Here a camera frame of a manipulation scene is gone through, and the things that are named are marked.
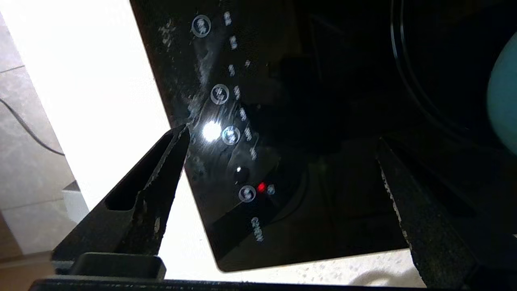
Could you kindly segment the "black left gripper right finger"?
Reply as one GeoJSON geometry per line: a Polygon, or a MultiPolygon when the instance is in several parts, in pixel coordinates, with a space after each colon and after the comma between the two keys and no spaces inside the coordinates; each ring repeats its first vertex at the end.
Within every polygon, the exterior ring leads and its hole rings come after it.
{"type": "Polygon", "coordinates": [[[516,289],[516,237],[465,195],[386,137],[376,160],[399,228],[429,289],[516,289]]]}

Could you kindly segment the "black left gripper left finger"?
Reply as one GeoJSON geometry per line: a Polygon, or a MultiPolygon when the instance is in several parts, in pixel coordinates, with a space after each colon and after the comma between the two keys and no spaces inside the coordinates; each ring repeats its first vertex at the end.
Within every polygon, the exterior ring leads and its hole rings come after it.
{"type": "Polygon", "coordinates": [[[166,131],[55,247],[57,275],[86,253],[157,255],[189,143],[185,125],[166,131]]]}

